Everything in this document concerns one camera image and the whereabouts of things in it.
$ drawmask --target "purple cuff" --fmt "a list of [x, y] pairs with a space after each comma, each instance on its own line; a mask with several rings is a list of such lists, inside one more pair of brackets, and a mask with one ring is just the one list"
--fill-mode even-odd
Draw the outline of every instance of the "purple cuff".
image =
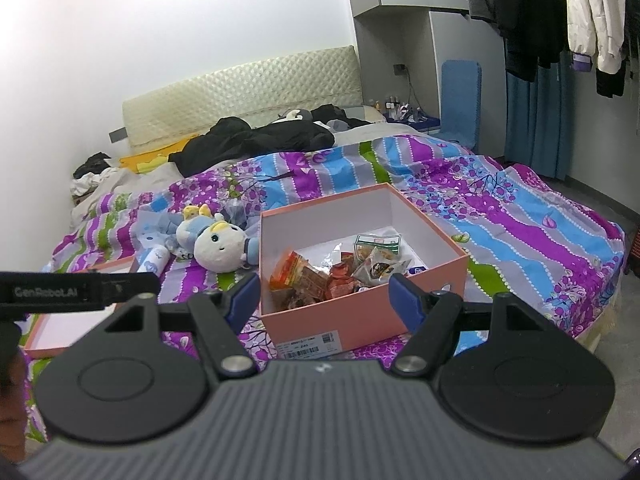
[[591, 56], [576, 54], [574, 52], [574, 62], [571, 65], [576, 72], [591, 72]]

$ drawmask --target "tufted headboard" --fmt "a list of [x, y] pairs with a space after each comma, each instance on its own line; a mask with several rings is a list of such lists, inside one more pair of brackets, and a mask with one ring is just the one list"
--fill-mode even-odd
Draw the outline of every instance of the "tufted headboard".
[[225, 68], [122, 104], [135, 153], [205, 132], [222, 117], [263, 126], [290, 108], [325, 103], [361, 105], [360, 67], [353, 46], [302, 52]]

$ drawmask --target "yellow cloth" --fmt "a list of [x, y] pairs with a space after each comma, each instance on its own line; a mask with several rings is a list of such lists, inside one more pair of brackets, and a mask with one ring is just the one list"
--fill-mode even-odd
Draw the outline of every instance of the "yellow cloth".
[[161, 164], [164, 164], [172, 153], [181, 152], [185, 144], [197, 135], [198, 134], [191, 134], [190, 136], [178, 140], [178, 142], [158, 148], [157, 150], [151, 150], [150, 152], [123, 156], [120, 159], [120, 167], [127, 168], [134, 173], [148, 173]]

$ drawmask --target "barcode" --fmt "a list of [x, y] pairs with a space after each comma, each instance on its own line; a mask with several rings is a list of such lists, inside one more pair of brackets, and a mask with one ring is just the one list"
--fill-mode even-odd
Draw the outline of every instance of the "barcode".
[[296, 350], [295, 352], [287, 352], [286, 354], [284, 354], [284, 357], [286, 357], [287, 359], [292, 359], [293, 357], [300, 357], [307, 354], [313, 354], [318, 350], [319, 350], [318, 347], [314, 346], [311, 348], [305, 348], [303, 350]]

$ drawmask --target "blue curtain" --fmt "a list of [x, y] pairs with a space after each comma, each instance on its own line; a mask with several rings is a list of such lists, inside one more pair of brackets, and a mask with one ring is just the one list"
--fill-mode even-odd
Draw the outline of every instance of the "blue curtain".
[[504, 158], [539, 175], [564, 180], [571, 162], [573, 79], [568, 53], [551, 68], [538, 67], [535, 82], [507, 74]]

